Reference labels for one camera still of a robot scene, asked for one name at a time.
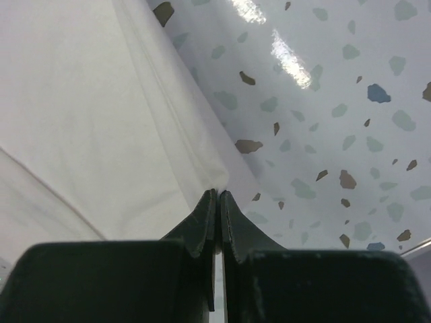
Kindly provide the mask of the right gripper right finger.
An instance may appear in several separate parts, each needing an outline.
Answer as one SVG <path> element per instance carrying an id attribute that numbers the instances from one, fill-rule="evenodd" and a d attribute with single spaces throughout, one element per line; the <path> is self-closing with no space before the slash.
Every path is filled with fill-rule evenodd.
<path id="1" fill-rule="evenodd" d="M 429 322 L 408 263 L 367 250 L 289 250 L 220 196 L 227 322 Z"/>

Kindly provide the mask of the white t-shirt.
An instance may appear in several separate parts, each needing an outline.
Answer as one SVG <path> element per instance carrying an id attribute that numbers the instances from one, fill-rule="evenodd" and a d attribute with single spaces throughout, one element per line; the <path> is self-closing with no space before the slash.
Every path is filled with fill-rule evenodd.
<path id="1" fill-rule="evenodd" d="M 1 257 L 157 240 L 257 183 L 143 1 L 1 2 Z"/>

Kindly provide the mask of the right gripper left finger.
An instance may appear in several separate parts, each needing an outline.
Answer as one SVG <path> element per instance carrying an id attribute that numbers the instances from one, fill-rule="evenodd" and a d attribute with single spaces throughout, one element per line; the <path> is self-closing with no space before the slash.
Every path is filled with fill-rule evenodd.
<path id="1" fill-rule="evenodd" d="M 159 240 L 37 244 L 1 292 L 2 322 L 207 322 L 217 193 Z"/>

